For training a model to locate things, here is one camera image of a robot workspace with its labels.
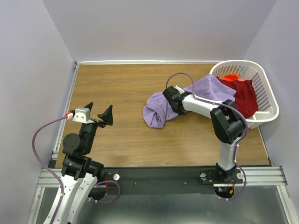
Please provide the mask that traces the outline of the lavender t-shirt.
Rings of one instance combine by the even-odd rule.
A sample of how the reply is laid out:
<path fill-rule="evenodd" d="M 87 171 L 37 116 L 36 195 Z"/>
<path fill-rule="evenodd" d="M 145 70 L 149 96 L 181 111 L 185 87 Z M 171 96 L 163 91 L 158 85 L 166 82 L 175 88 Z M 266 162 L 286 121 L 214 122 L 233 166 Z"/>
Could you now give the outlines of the lavender t-shirt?
<path fill-rule="evenodd" d="M 235 101 L 236 90 L 221 83 L 212 74 L 194 82 L 194 94 L 208 100 Z M 154 93 L 143 108 L 143 119 L 150 128 L 163 128 L 165 122 L 178 116 L 169 105 L 162 92 Z"/>

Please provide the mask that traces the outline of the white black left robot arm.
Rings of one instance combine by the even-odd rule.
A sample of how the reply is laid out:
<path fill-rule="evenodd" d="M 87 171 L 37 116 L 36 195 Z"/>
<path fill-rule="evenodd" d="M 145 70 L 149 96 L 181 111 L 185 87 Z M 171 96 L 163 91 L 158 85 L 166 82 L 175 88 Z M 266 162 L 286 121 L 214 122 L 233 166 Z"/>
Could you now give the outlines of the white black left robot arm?
<path fill-rule="evenodd" d="M 63 167 L 58 176 L 47 165 L 48 170 L 59 182 L 53 205 L 44 221 L 46 224 L 73 224 L 85 200 L 95 184 L 104 180 L 104 166 L 87 157 L 90 153 L 97 128 L 111 126 L 113 107 L 110 105 L 96 119 L 91 118 L 93 103 L 67 112 L 61 120 L 70 119 L 80 123 L 79 133 L 70 133 L 63 139 Z"/>

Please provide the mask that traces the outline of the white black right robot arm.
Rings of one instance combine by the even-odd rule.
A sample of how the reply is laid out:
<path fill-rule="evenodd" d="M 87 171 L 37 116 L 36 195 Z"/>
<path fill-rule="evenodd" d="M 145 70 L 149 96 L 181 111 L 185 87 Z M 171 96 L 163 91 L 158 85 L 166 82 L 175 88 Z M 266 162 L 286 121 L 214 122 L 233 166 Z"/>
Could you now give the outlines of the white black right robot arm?
<path fill-rule="evenodd" d="M 171 109 L 178 115 L 194 112 L 211 119 L 214 133 L 220 141 L 220 156 L 210 175 L 210 181 L 225 183 L 236 170 L 235 157 L 239 140 L 246 129 L 246 120 L 241 117 L 234 102 L 207 100 L 192 95 L 179 87 L 170 86 L 163 91 Z"/>

